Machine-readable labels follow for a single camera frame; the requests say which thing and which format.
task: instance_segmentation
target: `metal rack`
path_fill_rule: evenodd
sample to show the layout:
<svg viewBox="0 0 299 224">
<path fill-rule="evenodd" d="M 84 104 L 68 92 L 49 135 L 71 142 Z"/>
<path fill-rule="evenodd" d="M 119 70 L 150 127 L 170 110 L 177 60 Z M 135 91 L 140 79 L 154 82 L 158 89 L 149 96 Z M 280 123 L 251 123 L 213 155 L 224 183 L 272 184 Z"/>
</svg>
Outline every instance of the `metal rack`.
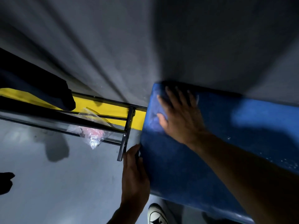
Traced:
<svg viewBox="0 0 299 224">
<path fill-rule="evenodd" d="M 0 96 L 0 111 L 4 112 L 4 113 L 12 113 L 12 114 L 17 114 L 17 115 L 27 116 L 27 117 L 38 117 L 38 118 L 46 120 L 46 121 L 54 121 L 54 122 L 58 122 L 58 123 L 79 125 L 79 126 L 83 126 L 83 127 L 105 130 L 105 131 L 110 131 L 110 132 L 114 132 L 114 133 L 121 133 L 122 134 L 121 141 L 113 140 L 113 139 L 105 139 L 103 142 L 113 144 L 113 145 L 118 145 L 120 147 L 120 149 L 119 149 L 117 160 L 122 161 L 123 154 L 126 152 L 126 147 L 128 144 L 128 139 L 129 139 L 131 125 L 132 125 L 132 119 L 135 115 L 135 110 L 140 109 L 142 111 L 146 111 L 146 107 L 132 105 L 132 104 L 123 103 L 123 102 L 117 102 L 117 101 L 94 97 L 94 96 L 88 96 L 88 95 L 79 94 L 79 93 L 73 93 L 73 96 L 128 108 L 129 112 L 128 112 L 127 118 L 98 115 L 99 117 L 106 118 L 106 119 L 117 119 L 117 120 L 126 121 L 124 130 L 106 126 L 106 125 L 102 125 L 99 123 L 95 123 L 95 122 L 81 119 L 81 118 L 78 118 L 75 116 L 67 115 L 67 113 L 77 114 L 76 112 L 49 109 L 49 108 L 25 103 L 22 101 L 13 100 L 13 99 L 2 97 L 2 96 Z M 60 132 L 60 133 L 80 137 L 80 135 L 75 134 L 75 133 L 70 133 L 70 132 L 66 132 L 64 130 L 59 130 L 59 129 L 50 128 L 50 127 L 46 127 L 46 126 L 41 126 L 41 125 L 38 125 L 35 123 L 30 123 L 30 122 L 26 122 L 26 121 L 22 121 L 22 120 L 16 120 L 16 119 L 13 119 L 10 117 L 0 117 L 0 119 L 19 123 L 19 124 L 24 124 L 27 126 L 37 127 L 37 128 L 41 128 L 41 129 L 45 129 L 45 130 L 50 130 L 50 131 L 55 131 L 55 132 Z"/>
</svg>

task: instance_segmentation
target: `blue padded mat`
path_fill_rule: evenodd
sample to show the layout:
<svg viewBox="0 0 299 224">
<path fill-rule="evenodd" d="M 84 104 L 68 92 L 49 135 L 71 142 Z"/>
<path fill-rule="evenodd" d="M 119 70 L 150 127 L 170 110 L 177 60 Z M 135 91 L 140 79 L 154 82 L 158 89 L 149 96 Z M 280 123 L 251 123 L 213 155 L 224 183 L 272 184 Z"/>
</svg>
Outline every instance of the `blue padded mat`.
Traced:
<svg viewBox="0 0 299 224">
<path fill-rule="evenodd" d="M 225 185 L 189 148 L 167 136 L 157 113 L 164 113 L 154 84 L 142 135 L 141 154 L 151 181 L 151 193 L 164 199 L 253 223 Z M 299 174 L 299 107 L 226 96 L 195 93 L 209 131 L 246 151 Z"/>
</svg>

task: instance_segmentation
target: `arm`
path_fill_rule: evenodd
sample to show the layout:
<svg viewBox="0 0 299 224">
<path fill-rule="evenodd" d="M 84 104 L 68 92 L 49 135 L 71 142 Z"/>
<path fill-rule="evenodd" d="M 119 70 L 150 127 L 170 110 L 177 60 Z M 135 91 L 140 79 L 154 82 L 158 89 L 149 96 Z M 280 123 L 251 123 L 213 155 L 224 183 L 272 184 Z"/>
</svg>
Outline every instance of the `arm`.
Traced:
<svg viewBox="0 0 299 224">
<path fill-rule="evenodd" d="M 158 97 L 168 116 L 158 114 L 165 132 L 196 152 L 256 223 L 299 223 L 299 176 L 208 132 L 192 94 L 189 106 L 181 91 L 181 103 L 166 92 L 173 108 Z"/>
<path fill-rule="evenodd" d="M 107 224 L 134 224 L 148 201 L 150 181 L 142 158 L 135 158 L 139 148 L 135 145 L 123 155 L 121 205 Z"/>
</svg>

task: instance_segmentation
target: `shoe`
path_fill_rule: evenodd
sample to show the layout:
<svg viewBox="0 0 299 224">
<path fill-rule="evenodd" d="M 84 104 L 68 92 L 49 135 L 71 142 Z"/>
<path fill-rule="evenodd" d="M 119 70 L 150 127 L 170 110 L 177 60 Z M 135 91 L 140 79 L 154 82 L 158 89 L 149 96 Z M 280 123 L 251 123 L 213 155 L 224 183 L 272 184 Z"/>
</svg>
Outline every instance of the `shoe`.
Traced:
<svg viewBox="0 0 299 224">
<path fill-rule="evenodd" d="M 148 224 L 168 224 L 164 211 L 156 203 L 151 204 L 149 207 L 147 222 Z"/>
</svg>

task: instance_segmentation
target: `clear plastic bag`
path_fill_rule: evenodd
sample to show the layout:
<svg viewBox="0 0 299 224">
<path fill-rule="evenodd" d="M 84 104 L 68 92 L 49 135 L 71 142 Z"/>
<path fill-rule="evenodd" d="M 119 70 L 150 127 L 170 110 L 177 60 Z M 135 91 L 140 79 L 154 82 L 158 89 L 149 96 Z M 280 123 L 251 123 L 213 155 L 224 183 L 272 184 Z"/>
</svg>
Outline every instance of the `clear plastic bag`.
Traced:
<svg viewBox="0 0 299 224">
<path fill-rule="evenodd" d="M 106 126 L 111 126 L 101 117 L 98 117 L 95 113 L 93 113 L 91 110 L 87 108 L 84 108 L 81 111 L 81 113 L 76 115 L 76 117 L 97 122 Z M 109 137 L 112 134 L 112 132 L 110 131 L 104 131 L 104 130 L 88 128 L 88 127 L 81 127 L 76 125 L 69 125 L 67 132 L 79 134 L 80 137 L 84 138 L 84 141 L 87 144 L 89 144 L 90 147 L 92 147 L 92 149 L 97 147 L 103 140 L 105 140 L 107 137 Z"/>
</svg>

